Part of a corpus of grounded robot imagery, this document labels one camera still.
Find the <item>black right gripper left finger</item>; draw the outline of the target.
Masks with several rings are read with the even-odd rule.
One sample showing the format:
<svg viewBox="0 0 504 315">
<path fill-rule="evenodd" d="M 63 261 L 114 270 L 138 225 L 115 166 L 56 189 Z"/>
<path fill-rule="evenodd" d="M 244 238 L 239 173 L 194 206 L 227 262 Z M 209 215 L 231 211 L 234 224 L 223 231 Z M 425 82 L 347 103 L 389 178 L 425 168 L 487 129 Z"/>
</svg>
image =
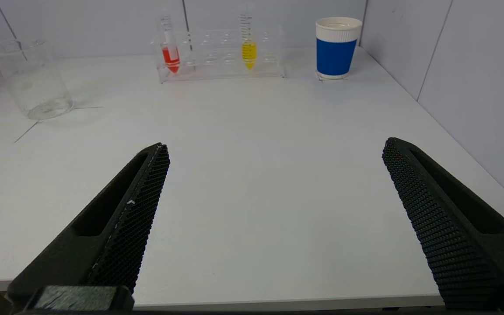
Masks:
<svg viewBox="0 0 504 315">
<path fill-rule="evenodd" d="M 169 165 L 165 144 L 138 152 L 8 285 L 13 311 L 48 286 L 133 293 Z"/>
</svg>

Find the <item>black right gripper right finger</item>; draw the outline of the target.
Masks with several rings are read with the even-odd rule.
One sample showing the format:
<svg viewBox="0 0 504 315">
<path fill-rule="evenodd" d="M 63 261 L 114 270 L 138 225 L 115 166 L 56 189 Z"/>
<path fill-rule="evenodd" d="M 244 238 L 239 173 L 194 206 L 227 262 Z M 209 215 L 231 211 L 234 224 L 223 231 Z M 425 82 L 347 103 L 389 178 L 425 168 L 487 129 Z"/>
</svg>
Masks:
<svg viewBox="0 0 504 315">
<path fill-rule="evenodd" d="M 410 142 L 382 159 L 446 309 L 504 312 L 504 217 Z"/>
</svg>

